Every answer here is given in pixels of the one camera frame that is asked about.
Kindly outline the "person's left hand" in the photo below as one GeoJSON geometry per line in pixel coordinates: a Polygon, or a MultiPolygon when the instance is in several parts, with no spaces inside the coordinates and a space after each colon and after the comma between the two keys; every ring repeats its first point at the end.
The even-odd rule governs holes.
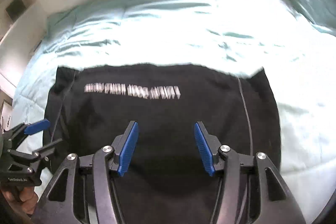
{"type": "Polygon", "coordinates": [[[39,199],[34,187],[23,188],[19,192],[20,201],[16,200],[13,194],[4,187],[1,187],[1,192],[12,208],[17,208],[19,211],[29,215],[34,213],[39,199]]]}

